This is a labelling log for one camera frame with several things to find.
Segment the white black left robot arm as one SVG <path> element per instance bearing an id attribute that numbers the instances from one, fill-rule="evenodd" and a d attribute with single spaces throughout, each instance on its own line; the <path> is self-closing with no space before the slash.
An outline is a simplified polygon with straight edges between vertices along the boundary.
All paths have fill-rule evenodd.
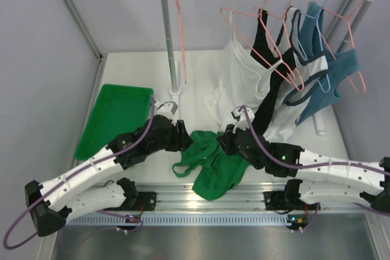
<path id="1" fill-rule="evenodd" d="M 84 163 L 42 183 L 25 185 L 26 204 L 37 235 L 45 237 L 84 214 L 107 208 L 132 209 L 139 195 L 128 178 L 99 189 L 91 187 L 161 150 L 183 152 L 193 144 L 183 120 L 156 114 L 134 132 L 118 135 Z"/>

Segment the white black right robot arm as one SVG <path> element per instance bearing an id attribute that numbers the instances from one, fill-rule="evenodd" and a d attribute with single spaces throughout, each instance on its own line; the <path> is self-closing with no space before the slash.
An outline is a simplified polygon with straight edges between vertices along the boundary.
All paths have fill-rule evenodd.
<path id="1" fill-rule="evenodd" d="M 350 202 L 389 213 L 389 158 L 359 162 L 332 158 L 301 146 L 267 142 L 251 130 L 227 130 L 217 138 L 226 155 L 239 155 L 256 170 L 287 178 L 284 201 L 291 209 L 305 203 Z"/>

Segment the green tank top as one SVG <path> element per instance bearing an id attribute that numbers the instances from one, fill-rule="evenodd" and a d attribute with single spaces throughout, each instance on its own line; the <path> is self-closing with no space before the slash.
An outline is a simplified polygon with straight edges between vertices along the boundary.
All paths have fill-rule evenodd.
<path id="1" fill-rule="evenodd" d="M 181 153 L 181 160 L 172 165 L 178 178 L 201 168 L 192 190 L 205 200 L 213 201 L 237 186 L 250 164 L 239 155 L 228 156 L 216 138 L 222 133 L 196 130 L 190 134 L 193 144 Z"/>

